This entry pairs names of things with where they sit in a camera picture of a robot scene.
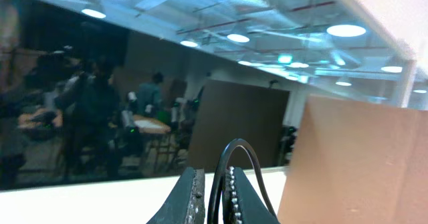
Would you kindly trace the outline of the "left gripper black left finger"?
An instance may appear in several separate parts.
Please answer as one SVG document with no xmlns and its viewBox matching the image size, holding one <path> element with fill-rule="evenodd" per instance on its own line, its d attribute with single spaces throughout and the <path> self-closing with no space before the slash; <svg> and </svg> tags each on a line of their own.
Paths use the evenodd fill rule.
<svg viewBox="0 0 428 224">
<path fill-rule="evenodd" d="M 204 224 L 205 171 L 187 167 L 147 224 Z"/>
</svg>

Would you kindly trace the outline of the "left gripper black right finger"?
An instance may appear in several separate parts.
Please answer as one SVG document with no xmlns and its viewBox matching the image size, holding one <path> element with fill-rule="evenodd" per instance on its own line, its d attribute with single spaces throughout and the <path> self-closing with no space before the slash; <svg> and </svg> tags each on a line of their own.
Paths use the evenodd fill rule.
<svg viewBox="0 0 428 224">
<path fill-rule="evenodd" d="M 226 224 L 279 224 L 239 167 L 229 167 L 223 185 L 223 222 Z"/>
</svg>

